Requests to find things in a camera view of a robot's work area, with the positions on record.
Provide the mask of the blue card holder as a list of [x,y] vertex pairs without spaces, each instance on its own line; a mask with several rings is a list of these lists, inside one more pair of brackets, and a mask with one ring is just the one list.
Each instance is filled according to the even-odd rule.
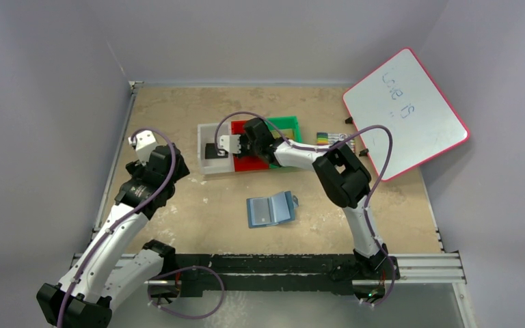
[[283,191],[269,197],[246,199],[249,228],[276,226],[294,221],[298,198],[291,191]]

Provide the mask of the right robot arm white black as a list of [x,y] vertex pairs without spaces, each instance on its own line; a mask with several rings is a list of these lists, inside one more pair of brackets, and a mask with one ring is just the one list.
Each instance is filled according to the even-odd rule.
[[399,277],[399,268],[375,229],[368,203],[373,191],[371,174],[344,141],[333,146],[311,146],[275,138],[262,118],[243,125],[242,148],[276,167],[295,167],[314,172],[327,198],[343,210],[351,235],[356,266],[385,276]]

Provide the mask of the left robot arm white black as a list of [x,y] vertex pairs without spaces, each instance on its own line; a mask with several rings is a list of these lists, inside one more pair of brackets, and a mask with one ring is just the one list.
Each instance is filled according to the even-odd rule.
[[130,162],[131,178],[115,198],[102,228],[86,251],[56,284],[36,295],[47,323],[56,327],[107,327],[120,305],[145,280],[165,268],[172,247],[151,241],[128,264],[117,268],[126,247],[174,195],[177,180],[189,175],[175,145],[158,146]]

